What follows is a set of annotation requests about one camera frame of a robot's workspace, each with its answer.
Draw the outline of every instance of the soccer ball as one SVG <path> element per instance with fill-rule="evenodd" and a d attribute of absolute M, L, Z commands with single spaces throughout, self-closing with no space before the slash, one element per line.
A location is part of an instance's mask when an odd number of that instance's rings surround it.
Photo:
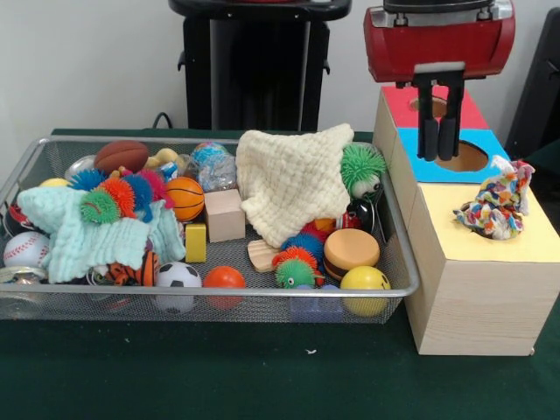
<path fill-rule="evenodd" d="M 184 262 L 170 262 L 157 272 L 157 287 L 202 287 L 202 279 L 193 266 Z M 156 296 L 156 307 L 163 312 L 179 314 L 194 307 L 194 296 Z"/>

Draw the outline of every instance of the shape sorter box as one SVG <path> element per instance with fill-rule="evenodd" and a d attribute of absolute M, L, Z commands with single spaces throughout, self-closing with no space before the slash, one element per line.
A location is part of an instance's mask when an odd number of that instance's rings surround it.
<path fill-rule="evenodd" d="M 560 291 L 560 238 L 532 192 L 525 230 L 514 239 L 493 241 L 457 223 L 452 210 L 498 174 L 492 156 L 507 154 L 465 93 L 459 158 L 418 159 L 415 99 L 413 88 L 383 88 L 374 144 L 388 163 L 421 275 L 405 299 L 418 352 L 529 355 Z"/>

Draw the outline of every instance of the white wall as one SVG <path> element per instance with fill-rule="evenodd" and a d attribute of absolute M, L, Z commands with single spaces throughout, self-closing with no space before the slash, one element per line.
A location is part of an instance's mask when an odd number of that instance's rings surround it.
<path fill-rule="evenodd" d="M 371 130 L 379 86 L 368 73 L 362 19 L 380 0 L 354 0 L 330 23 L 332 74 L 319 124 Z M 469 82 L 505 140 L 533 51 L 557 0 L 516 0 L 517 38 L 502 75 Z M 159 111 L 186 126 L 182 17 L 166 0 L 0 0 L 0 180 L 27 144 L 55 127 L 143 128 Z"/>

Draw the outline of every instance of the yellow ball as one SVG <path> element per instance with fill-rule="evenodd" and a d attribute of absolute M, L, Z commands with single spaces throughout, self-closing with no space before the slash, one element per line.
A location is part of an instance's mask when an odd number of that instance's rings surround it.
<path fill-rule="evenodd" d="M 347 290 L 390 290 L 389 280 L 374 267 L 356 267 L 346 273 L 340 282 L 341 289 Z M 354 315 L 371 318 L 380 315 L 387 308 L 385 297 L 344 297 L 344 306 Z"/>
<path fill-rule="evenodd" d="M 39 186 L 69 186 L 70 183 L 63 178 L 50 178 L 47 181 L 43 181 Z"/>

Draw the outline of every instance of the green spiky ball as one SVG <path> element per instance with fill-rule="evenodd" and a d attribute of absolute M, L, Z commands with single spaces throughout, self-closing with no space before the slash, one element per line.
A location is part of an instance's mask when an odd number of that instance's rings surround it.
<path fill-rule="evenodd" d="M 303 284 L 314 287 L 315 273 L 306 262 L 298 259 L 288 260 L 278 266 L 276 284 L 284 289 L 295 289 Z"/>
<path fill-rule="evenodd" d="M 344 186 L 353 198 L 360 199 L 363 196 L 355 193 L 358 184 L 361 184 L 359 189 L 367 189 L 364 187 L 367 184 L 373 187 L 386 170 L 385 159 L 372 148 L 360 144 L 349 144 L 344 148 L 340 174 Z"/>
<path fill-rule="evenodd" d="M 120 219 L 119 207 L 104 190 L 88 192 L 80 201 L 81 217 L 94 223 L 113 223 Z"/>

